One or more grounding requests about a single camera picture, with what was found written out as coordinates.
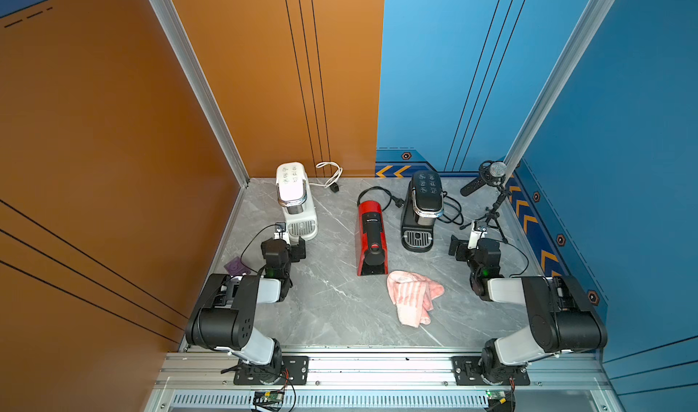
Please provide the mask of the pink striped towel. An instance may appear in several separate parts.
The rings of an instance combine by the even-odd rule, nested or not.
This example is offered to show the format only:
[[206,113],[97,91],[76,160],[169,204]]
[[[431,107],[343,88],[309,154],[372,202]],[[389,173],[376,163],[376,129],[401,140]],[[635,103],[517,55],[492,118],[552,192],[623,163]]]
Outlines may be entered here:
[[404,326],[419,328],[431,323],[429,312],[434,300],[445,294],[442,284],[423,275],[396,270],[387,276],[388,295],[396,306],[399,322]]

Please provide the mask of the black coffee machine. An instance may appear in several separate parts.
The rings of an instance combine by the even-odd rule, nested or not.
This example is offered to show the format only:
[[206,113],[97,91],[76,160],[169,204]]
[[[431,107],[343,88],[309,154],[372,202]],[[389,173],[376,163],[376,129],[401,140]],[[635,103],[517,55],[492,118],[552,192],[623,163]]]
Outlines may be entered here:
[[401,243],[425,253],[434,245],[434,223],[444,214],[443,186],[433,170],[418,170],[408,184],[401,217]]

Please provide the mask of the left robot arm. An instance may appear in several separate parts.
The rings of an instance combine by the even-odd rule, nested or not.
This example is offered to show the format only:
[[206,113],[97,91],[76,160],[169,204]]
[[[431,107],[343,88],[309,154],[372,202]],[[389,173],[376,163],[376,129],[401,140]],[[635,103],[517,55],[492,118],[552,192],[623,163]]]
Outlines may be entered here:
[[261,244],[265,265],[252,275],[213,274],[185,327],[188,345],[238,358],[241,371],[260,384],[291,380],[280,343],[255,326],[256,309],[285,300],[293,286],[291,267],[306,257],[305,240],[268,239]]

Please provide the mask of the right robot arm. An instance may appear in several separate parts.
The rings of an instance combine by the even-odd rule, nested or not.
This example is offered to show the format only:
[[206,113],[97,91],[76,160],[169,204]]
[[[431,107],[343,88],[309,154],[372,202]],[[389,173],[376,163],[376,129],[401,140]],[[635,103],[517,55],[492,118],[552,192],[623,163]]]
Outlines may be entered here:
[[457,358],[458,382],[527,385],[529,364],[563,353],[601,350],[608,334],[579,281],[572,276],[501,274],[500,242],[483,238],[472,245],[453,236],[448,253],[470,268],[470,286],[485,302],[525,307],[528,324],[499,339],[490,339],[478,360]]

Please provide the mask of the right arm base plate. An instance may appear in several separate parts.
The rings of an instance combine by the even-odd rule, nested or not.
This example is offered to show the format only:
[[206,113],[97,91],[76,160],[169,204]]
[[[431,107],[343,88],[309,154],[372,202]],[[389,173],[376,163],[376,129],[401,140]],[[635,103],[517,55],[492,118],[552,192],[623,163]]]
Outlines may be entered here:
[[531,385],[526,366],[505,366],[497,359],[485,363],[475,355],[454,356],[451,359],[452,371],[457,386],[509,386]]

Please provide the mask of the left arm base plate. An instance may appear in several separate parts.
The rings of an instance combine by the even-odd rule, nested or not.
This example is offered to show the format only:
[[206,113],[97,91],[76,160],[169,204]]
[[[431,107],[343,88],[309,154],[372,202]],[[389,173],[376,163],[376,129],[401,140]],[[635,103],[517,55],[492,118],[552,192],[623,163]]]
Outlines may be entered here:
[[309,363],[307,356],[283,355],[266,366],[238,364],[230,370],[234,373],[234,384],[239,386],[305,386]]

